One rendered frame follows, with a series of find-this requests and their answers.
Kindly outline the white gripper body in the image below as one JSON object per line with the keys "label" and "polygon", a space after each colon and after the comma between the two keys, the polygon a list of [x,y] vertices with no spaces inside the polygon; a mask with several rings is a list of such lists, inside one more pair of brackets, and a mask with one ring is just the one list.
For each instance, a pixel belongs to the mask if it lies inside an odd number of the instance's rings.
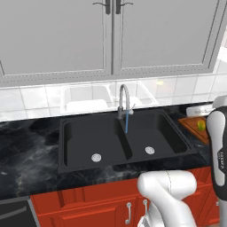
{"label": "white gripper body", "polygon": [[186,108],[186,115],[193,116],[207,116],[211,112],[211,105],[191,106]]}

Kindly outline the black dishwasher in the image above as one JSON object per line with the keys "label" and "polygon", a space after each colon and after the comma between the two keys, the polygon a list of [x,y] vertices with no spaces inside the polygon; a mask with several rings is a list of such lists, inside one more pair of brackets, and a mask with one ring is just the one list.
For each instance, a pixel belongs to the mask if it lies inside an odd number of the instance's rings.
{"label": "black dishwasher", "polygon": [[28,203],[28,197],[20,197],[8,200],[0,200],[0,208],[10,210],[27,207],[27,211],[21,214],[0,220],[0,227],[37,227],[34,215]]}

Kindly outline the grey sink faucet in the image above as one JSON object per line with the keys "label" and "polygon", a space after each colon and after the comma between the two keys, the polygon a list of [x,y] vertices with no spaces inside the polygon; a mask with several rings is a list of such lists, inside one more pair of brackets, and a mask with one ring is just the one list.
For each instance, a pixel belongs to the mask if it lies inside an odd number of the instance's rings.
{"label": "grey sink faucet", "polygon": [[[126,109],[123,109],[123,99],[126,98]],[[122,84],[120,87],[120,100],[118,106],[118,118],[122,119],[125,116],[134,113],[135,106],[129,106],[129,90],[125,84]]]}

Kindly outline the black double sink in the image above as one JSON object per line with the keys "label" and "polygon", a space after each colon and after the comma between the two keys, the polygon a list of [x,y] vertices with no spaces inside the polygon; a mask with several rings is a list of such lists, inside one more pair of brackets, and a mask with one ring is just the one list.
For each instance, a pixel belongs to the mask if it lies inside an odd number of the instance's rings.
{"label": "black double sink", "polygon": [[59,173],[195,154],[197,151],[162,109],[65,118],[59,125]]}

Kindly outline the red cabinet front panel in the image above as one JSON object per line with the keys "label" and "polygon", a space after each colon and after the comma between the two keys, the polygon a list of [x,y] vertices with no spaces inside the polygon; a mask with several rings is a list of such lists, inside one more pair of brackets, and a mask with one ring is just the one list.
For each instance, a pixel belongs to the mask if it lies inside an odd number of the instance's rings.
{"label": "red cabinet front panel", "polygon": [[110,200],[134,194],[138,194],[136,178],[36,194],[31,196],[31,200],[40,215],[76,207],[86,202]]}

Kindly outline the wooden cutting board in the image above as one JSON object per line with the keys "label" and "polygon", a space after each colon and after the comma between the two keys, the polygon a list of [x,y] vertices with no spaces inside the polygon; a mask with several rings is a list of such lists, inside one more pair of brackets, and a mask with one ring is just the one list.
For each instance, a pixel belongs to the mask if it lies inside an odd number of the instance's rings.
{"label": "wooden cutting board", "polygon": [[186,128],[188,129],[196,138],[198,138],[201,142],[203,142],[205,145],[209,143],[208,139],[208,133],[207,133],[207,127],[204,131],[200,131],[197,128],[197,122],[199,120],[206,121],[205,117],[185,117],[182,119],[179,119],[178,121]]}

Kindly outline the grey upper cupboard door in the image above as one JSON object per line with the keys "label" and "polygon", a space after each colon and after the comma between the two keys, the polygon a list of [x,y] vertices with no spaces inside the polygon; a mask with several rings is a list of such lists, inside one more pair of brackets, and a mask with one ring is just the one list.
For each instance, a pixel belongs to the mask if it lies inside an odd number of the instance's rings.
{"label": "grey upper cupboard door", "polygon": [[113,72],[121,78],[209,74],[227,27],[227,0],[113,0]]}
{"label": "grey upper cupboard door", "polygon": [[0,0],[0,88],[106,80],[112,74],[105,0]]}

